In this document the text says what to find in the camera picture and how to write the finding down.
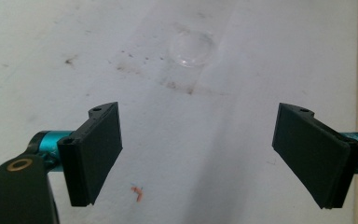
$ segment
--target red stain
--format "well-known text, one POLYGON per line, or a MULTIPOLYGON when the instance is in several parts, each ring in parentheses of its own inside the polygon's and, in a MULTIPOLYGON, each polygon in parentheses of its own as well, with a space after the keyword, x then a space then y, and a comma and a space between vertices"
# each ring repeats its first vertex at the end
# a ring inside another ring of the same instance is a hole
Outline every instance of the red stain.
POLYGON ((138 197, 136 198, 136 202, 139 203, 144 197, 144 193, 142 192, 142 189, 138 187, 132 187, 131 190, 138 194, 138 197))

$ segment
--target stain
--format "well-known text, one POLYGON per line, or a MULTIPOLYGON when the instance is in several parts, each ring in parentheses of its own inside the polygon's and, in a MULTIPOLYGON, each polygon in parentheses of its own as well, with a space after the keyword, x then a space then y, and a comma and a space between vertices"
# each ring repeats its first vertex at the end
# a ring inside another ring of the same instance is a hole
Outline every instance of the stain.
POLYGON ((197 15, 202 19, 206 18, 205 14, 203 14, 202 12, 198 12, 197 15))
POLYGON ((118 64, 117 67, 116 67, 116 69, 117 69, 118 71, 123 71, 124 68, 125 68, 125 67, 124 67, 123 64, 118 64))
POLYGON ((116 70, 123 72, 123 73, 132 73, 139 75, 141 74, 141 70, 135 65, 131 63, 118 63, 116 65, 116 70))
POLYGON ((175 82, 169 82, 167 83, 167 87, 170 89, 175 90, 176 89, 176 83, 175 82))
POLYGON ((31 117, 29 117, 29 118, 27 119, 27 122, 28 122, 28 123, 34 122, 36 119, 37 119, 37 115, 32 115, 31 117))
POLYGON ((187 89, 187 94, 192 95, 194 92, 194 87, 190 87, 187 89))
POLYGON ((74 59, 76 59, 76 58, 77 58, 77 55, 75 55, 75 56, 72 57, 72 58, 67 59, 67 60, 65 61, 65 63, 68 64, 68 65, 74 66, 74 59))
POLYGON ((271 164, 271 165, 276 165, 276 162, 277 162, 277 160, 276 160, 276 159, 274 159, 274 162, 271 162, 271 161, 266 161, 266 163, 271 164))
POLYGON ((136 202, 137 202, 137 203, 139 203, 139 202, 142 200, 142 198, 144 197, 143 189, 144 189, 144 188, 131 187, 131 190, 132 190, 134 193, 138 194, 138 197, 136 198, 136 202))

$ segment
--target dirt speck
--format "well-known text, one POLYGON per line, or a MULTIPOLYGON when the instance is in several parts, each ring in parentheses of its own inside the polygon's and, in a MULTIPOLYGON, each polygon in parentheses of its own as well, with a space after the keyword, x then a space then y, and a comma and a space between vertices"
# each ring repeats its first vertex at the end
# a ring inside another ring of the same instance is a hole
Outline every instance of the dirt speck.
POLYGON ((117 65, 117 67, 116 67, 116 69, 118 70, 118 71, 123 71, 124 70, 124 65, 122 65, 122 64, 118 64, 117 65))
POLYGON ((202 12, 197 13, 197 15, 199 15, 199 17, 202 19, 206 18, 205 14, 203 14, 202 12))
POLYGON ((194 87, 190 87, 187 89, 187 94, 191 95, 194 92, 194 87))
POLYGON ((170 89, 175 90, 176 89, 176 83, 175 82, 169 82, 167 83, 167 87, 170 89))
POLYGON ((71 66, 74 66, 74 60, 77 58, 77 55, 75 55, 74 57, 68 58, 65 63, 71 66))
POLYGON ((29 117, 27 119, 27 122, 29 122, 29 123, 34 122, 36 119, 37 119, 37 115, 32 115, 31 117, 29 117))

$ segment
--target black rubber pad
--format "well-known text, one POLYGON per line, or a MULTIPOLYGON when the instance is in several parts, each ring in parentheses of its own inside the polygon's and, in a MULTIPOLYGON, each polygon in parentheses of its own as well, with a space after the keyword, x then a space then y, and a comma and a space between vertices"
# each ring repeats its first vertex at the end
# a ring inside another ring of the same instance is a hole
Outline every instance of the black rubber pad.
POLYGON ((339 208, 358 163, 358 142, 313 116, 306 108, 280 104, 272 146, 321 208, 339 208))
POLYGON ((94 204, 122 149, 117 103, 92 108, 58 148, 72 206, 94 204))

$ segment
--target transparent petri dish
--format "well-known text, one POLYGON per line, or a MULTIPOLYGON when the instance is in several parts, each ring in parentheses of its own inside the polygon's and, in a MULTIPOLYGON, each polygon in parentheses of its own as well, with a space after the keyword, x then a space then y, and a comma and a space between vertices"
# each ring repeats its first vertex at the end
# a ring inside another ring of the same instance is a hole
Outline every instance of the transparent petri dish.
POLYGON ((176 63, 195 67, 206 64, 211 59, 214 47, 211 34, 185 30, 173 38, 169 52, 176 63))

